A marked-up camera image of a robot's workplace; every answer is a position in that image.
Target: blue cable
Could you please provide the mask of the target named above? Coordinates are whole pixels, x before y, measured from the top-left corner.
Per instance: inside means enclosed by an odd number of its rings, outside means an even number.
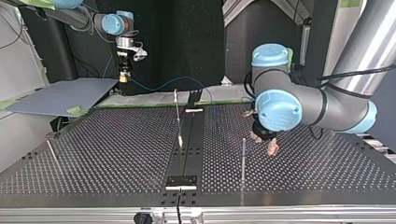
[[[209,93],[209,96],[210,96],[210,104],[213,103],[212,93],[204,86],[204,84],[202,84],[202,82],[198,81],[197,79],[195,79],[195,78],[193,78],[193,77],[177,77],[177,78],[174,78],[174,79],[172,79],[172,80],[166,82],[165,84],[161,85],[161,87],[159,87],[159,88],[157,88],[157,89],[149,88],[149,87],[147,87],[147,86],[141,84],[140,82],[134,80],[133,78],[131,78],[131,80],[132,80],[134,83],[136,83],[136,85],[140,86],[141,88],[143,88],[143,89],[145,89],[145,90],[147,90],[147,91],[158,91],[158,90],[164,88],[165,86],[169,85],[170,83],[172,83],[172,82],[174,82],[174,81],[177,81],[177,80],[180,80],[180,79],[184,79],[184,78],[187,78],[187,79],[189,79],[189,80],[192,80],[192,81],[194,81],[194,82],[200,84],[200,85],[202,86],[202,89],[206,90],[207,93]]]

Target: white wall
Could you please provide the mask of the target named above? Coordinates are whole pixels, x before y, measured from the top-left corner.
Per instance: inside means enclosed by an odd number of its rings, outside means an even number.
[[[0,119],[0,173],[40,146],[51,132],[51,116],[12,114]]]
[[[15,11],[12,11],[12,7],[7,9],[12,13],[11,16],[1,6],[0,13],[19,31],[21,26],[18,25]],[[0,47],[16,37],[0,17]],[[48,81],[43,78],[42,71],[35,50],[21,40],[8,48],[0,49],[0,101],[21,97],[26,92],[44,87]],[[45,135],[51,132],[49,122],[52,119],[54,117],[0,111],[0,172],[45,141]]]
[[[12,12],[12,7],[2,4]],[[3,8],[0,13],[19,32],[21,25],[16,14],[11,17]],[[0,17],[0,47],[12,42],[17,35]],[[42,65],[37,62],[35,50],[21,40],[12,46],[0,49],[0,101],[21,96],[26,92],[43,87],[46,81],[41,76]]]

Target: robotic arm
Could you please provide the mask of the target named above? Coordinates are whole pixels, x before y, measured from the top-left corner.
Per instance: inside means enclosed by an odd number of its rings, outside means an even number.
[[[134,30],[134,14],[117,11],[116,14],[91,13],[83,6],[83,0],[52,0],[55,10],[46,7],[35,7],[35,1],[0,0],[12,6],[30,3],[30,9],[39,16],[49,16],[55,20],[71,25],[79,31],[95,30],[100,36],[105,33],[116,37],[119,56],[120,82],[128,82],[133,69],[133,62],[139,62],[148,56],[143,50],[142,42],[135,42],[138,30]]]
[[[300,123],[345,133],[364,133],[375,123],[370,101],[396,59],[396,1],[368,0],[334,68],[322,88],[291,83],[288,51],[277,44],[256,48],[252,56],[252,87],[256,96],[253,132],[263,139]],[[366,75],[350,72],[377,71]]]

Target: black curtain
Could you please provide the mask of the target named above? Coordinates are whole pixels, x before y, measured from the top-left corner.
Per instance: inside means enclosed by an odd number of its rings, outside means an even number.
[[[133,78],[156,89],[177,77],[193,77],[205,86],[220,84],[225,74],[224,24],[221,0],[97,0],[100,12],[132,11],[136,41],[144,42],[148,57],[134,63]],[[130,82],[128,95],[149,92]],[[200,89],[181,79],[161,91]]]

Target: vertical metal pin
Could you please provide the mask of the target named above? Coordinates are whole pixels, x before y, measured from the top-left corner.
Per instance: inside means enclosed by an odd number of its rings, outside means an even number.
[[[245,188],[245,167],[246,167],[246,150],[247,150],[247,139],[242,139],[242,189]]]
[[[52,155],[53,159],[58,161],[58,158],[56,157],[55,151],[53,150],[52,143],[50,142],[49,139],[47,139],[47,145],[49,146],[50,154]]]
[[[179,144],[180,148],[182,148],[183,147],[183,139],[181,137],[181,125],[180,125],[180,113],[178,112],[177,89],[175,89],[174,95],[175,95],[176,114],[177,114],[177,127],[178,127],[177,139],[178,139],[178,144]]]
[[[246,167],[247,139],[242,139],[242,176],[241,176],[241,206],[245,206],[245,167]]]
[[[50,142],[49,139],[47,139],[47,145],[49,146],[50,154],[52,155],[53,159],[55,160],[56,164],[58,165],[59,172],[61,173],[61,176],[63,176],[64,172],[62,171],[61,164],[58,161],[58,157],[56,156],[55,150],[53,150],[52,143]]]

